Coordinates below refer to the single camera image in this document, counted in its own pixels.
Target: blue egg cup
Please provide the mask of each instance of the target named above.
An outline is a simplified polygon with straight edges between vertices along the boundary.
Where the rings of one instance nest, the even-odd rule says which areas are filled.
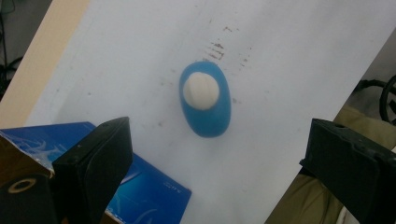
[[[196,72],[212,76],[219,85],[219,99],[207,110],[193,108],[184,98],[184,84],[189,76]],[[202,137],[217,137],[227,130],[231,119],[230,91],[224,74],[215,63],[197,62],[190,64],[181,74],[178,93],[184,116],[196,134]]]

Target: white egg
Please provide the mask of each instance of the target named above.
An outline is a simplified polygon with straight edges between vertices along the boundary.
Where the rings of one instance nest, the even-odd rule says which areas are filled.
[[[219,99],[218,82],[208,74],[193,73],[184,84],[183,96],[187,104],[195,109],[210,109]]]

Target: black plastic part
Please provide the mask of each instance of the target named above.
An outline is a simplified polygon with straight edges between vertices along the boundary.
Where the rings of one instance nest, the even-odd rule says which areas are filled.
[[[381,116],[381,119],[393,125],[396,125],[396,123],[389,120],[387,108],[388,108],[388,96],[395,83],[396,83],[396,75],[390,78],[387,85],[385,85],[384,90],[382,90],[381,92],[381,97],[379,98],[379,115]]]
[[[26,175],[0,188],[0,223],[60,223],[50,180],[46,175]]]
[[[95,128],[53,163],[70,224],[99,223],[132,163],[129,119]]]
[[[394,100],[391,100],[391,101],[389,102],[389,107],[390,107],[390,109],[392,110],[393,114],[396,114],[396,102],[395,102]],[[396,125],[396,119],[393,119],[393,120],[391,121],[391,123],[392,123],[393,125]]]
[[[305,169],[304,167],[301,168],[300,172],[298,173],[299,175],[307,175],[307,176],[311,176],[316,178],[316,176],[314,176],[314,174],[312,174],[311,172],[309,172],[307,169]]]
[[[313,119],[300,164],[360,223],[395,223],[395,153],[346,127]]]

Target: wooden surface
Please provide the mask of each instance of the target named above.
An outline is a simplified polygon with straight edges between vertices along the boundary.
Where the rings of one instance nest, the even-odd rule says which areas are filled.
[[[0,103],[0,128],[24,125],[89,2],[89,0],[52,1]]]

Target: blue cardboard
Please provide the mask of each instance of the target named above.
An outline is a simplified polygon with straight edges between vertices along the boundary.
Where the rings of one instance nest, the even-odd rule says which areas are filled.
[[[18,150],[53,172],[51,163],[95,128],[89,122],[0,130]],[[191,191],[138,155],[106,212],[121,223],[179,223]]]

